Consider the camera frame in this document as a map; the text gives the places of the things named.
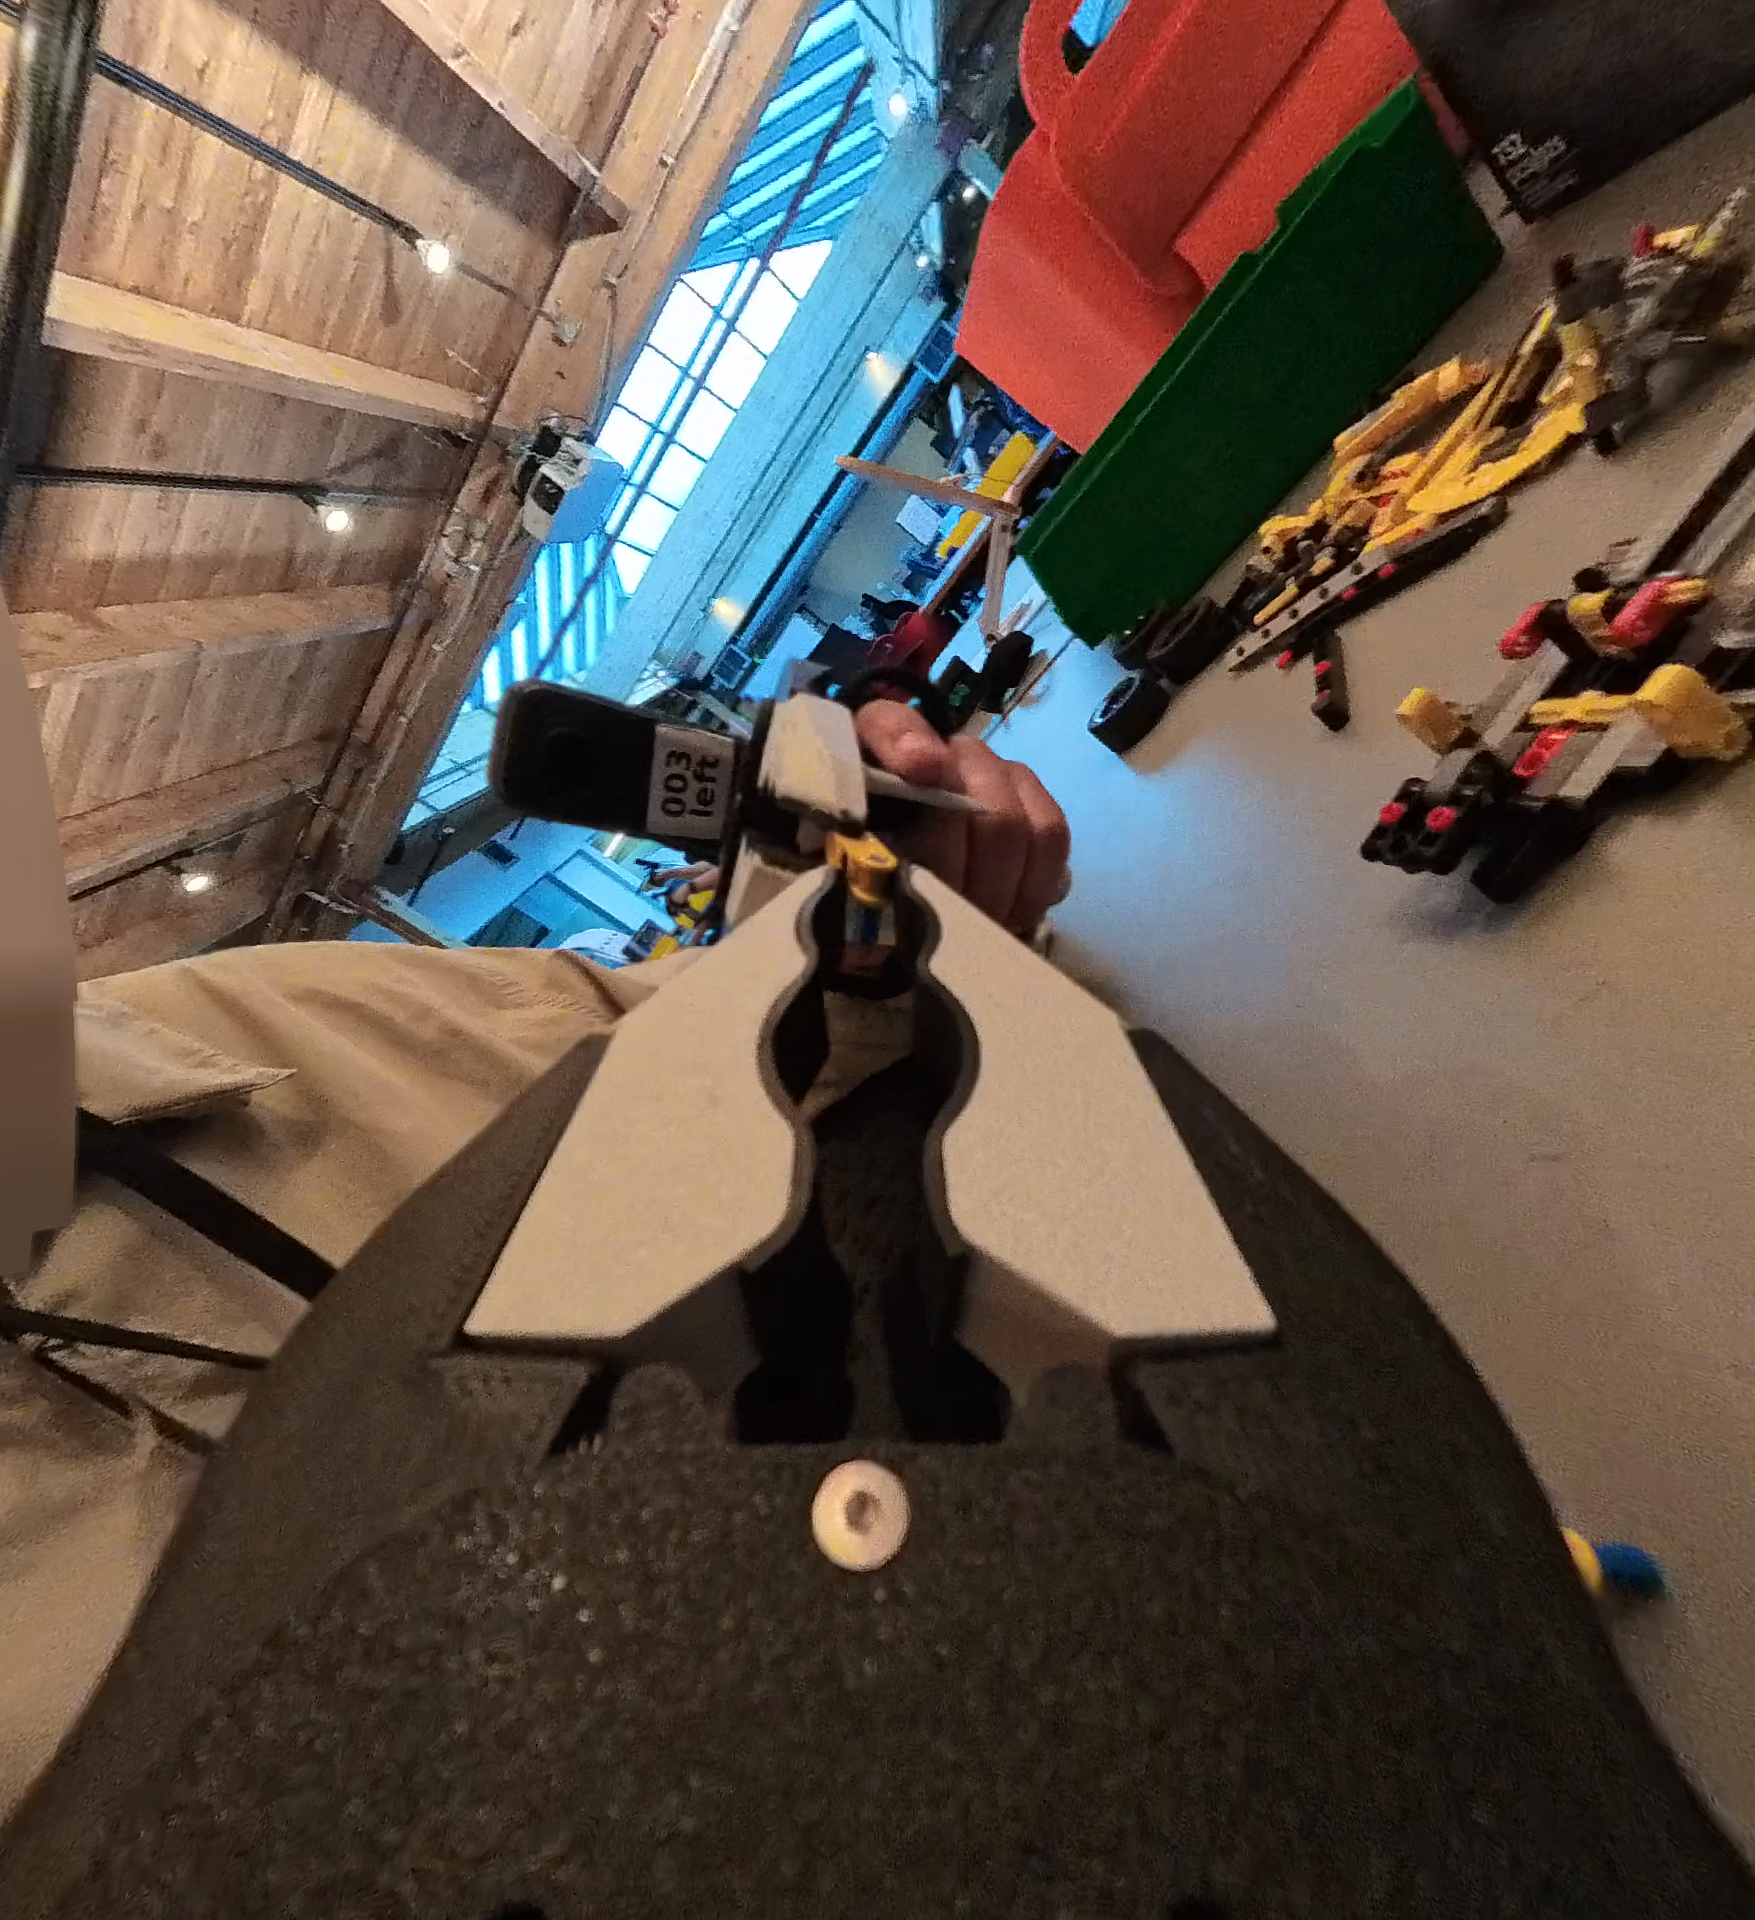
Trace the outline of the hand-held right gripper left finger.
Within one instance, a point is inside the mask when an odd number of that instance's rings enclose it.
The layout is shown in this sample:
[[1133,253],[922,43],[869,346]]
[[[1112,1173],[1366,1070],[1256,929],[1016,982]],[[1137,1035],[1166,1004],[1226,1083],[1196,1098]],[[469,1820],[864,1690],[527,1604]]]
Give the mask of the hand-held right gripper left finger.
[[462,1323],[482,1358],[673,1366],[743,1435],[842,1435],[842,1285],[788,1250],[817,1185],[827,867],[628,1014]]

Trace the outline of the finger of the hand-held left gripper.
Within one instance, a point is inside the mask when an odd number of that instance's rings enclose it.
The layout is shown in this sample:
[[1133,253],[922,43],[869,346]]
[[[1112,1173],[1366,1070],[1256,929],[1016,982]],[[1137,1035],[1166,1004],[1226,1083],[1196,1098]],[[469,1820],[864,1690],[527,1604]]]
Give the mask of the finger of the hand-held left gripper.
[[865,763],[851,709],[817,694],[794,694],[777,704],[756,764],[755,832],[798,837],[812,826],[858,837],[868,815]]
[[831,764],[824,779],[824,815],[838,822],[865,822],[903,808],[980,816],[980,798],[945,786],[904,781],[875,764]]

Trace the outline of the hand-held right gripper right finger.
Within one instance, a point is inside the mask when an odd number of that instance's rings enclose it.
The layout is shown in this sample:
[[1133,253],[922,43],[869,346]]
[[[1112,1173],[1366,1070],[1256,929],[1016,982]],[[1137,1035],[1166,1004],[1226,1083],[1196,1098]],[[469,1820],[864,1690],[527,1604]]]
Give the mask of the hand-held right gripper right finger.
[[1278,1313],[1130,1027],[932,872],[907,868],[899,904],[957,1058],[927,1153],[957,1342],[1016,1407],[1060,1371],[1271,1342]]

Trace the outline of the black grey brick chassis assembly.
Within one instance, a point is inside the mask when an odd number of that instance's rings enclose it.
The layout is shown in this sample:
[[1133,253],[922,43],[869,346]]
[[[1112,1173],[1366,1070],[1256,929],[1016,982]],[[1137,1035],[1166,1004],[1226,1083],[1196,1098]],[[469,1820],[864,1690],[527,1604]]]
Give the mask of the black grey brick chassis assembly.
[[1755,749],[1755,398],[1635,538],[1531,603],[1473,704],[1415,687],[1398,722],[1432,766],[1363,840],[1366,863],[1465,872],[1524,900],[1623,806]]

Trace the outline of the grey yellow brick chunk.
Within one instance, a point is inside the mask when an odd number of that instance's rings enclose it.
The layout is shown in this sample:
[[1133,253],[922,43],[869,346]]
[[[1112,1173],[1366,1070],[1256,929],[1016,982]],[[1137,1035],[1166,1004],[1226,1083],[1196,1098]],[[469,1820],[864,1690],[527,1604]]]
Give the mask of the grey yellow brick chunk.
[[1610,458],[1723,354],[1755,342],[1755,192],[1736,188],[1701,221],[1643,224],[1629,249],[1551,262],[1560,369],[1544,404]]

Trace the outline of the person's left hand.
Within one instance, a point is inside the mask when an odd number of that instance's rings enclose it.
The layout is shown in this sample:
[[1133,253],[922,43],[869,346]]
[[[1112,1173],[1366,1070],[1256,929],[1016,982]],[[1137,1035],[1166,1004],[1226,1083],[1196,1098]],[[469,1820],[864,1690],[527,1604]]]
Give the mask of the person's left hand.
[[1037,774],[982,740],[943,735],[917,708],[878,700],[859,708],[865,755],[895,779],[939,786],[968,808],[917,806],[899,849],[1024,942],[1068,897],[1071,829]]

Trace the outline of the black toy wheel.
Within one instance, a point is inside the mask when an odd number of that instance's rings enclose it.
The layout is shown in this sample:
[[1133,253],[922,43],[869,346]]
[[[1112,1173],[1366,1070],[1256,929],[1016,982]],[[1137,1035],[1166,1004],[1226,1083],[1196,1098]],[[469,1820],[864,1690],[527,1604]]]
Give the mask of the black toy wheel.
[[1130,754],[1164,719],[1174,686],[1148,670],[1120,680],[1094,709],[1090,735],[1112,754]]
[[1143,617],[1114,641],[1112,658],[1130,674],[1189,686],[1238,640],[1235,619],[1208,594]]

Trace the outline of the red plastic storage box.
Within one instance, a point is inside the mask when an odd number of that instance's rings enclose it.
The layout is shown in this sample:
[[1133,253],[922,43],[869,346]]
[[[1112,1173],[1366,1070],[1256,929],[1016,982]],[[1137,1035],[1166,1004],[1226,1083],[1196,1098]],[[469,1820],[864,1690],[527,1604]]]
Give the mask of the red plastic storage box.
[[1034,130],[984,216],[958,351],[1085,452],[1419,61],[1382,2],[1135,2],[1071,69],[1079,9],[1026,16]]

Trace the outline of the green plastic storage box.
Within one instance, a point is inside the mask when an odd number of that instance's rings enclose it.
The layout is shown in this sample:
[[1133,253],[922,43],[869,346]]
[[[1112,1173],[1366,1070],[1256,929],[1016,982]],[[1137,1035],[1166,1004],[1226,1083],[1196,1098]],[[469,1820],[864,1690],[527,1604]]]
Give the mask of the green plastic storage box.
[[1018,553],[1081,641],[1199,592],[1490,281],[1501,241],[1419,83],[1279,205]]

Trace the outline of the yellow brick panel assembly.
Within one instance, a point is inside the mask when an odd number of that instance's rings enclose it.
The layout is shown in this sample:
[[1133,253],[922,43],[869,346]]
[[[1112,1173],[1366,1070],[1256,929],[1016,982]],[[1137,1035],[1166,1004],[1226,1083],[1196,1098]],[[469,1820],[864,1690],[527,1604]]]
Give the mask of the yellow brick panel assembly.
[[1335,435],[1322,490],[1256,531],[1224,600],[1223,665],[1296,663],[1338,622],[1501,528],[1510,491],[1582,441],[1608,390],[1617,322],[1545,300],[1500,358],[1451,356]]

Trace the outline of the pile of loose brick pieces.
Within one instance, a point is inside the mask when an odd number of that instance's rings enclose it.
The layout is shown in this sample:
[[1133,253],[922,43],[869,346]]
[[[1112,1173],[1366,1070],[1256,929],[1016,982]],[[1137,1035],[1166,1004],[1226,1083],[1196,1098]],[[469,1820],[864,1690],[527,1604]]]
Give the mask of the pile of loose brick pieces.
[[1641,1604],[1669,1592],[1669,1577],[1661,1560],[1647,1549],[1595,1541],[1587,1533],[1564,1527],[1561,1542],[1589,1595],[1600,1602]]

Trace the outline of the black metal pole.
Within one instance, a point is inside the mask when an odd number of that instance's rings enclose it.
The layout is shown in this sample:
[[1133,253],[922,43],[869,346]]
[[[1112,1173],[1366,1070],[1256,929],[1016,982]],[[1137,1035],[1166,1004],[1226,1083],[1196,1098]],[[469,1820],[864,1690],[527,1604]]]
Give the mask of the black metal pole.
[[0,130],[0,542],[38,384],[102,16],[102,2],[23,4],[12,47]]

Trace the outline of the dark toy car set box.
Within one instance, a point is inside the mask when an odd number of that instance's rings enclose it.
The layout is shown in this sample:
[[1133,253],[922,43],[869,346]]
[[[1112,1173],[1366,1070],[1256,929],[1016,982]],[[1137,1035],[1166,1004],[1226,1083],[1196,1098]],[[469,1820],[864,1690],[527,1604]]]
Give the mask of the dark toy car set box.
[[1755,2],[1390,2],[1389,11],[1529,225],[1755,93]]

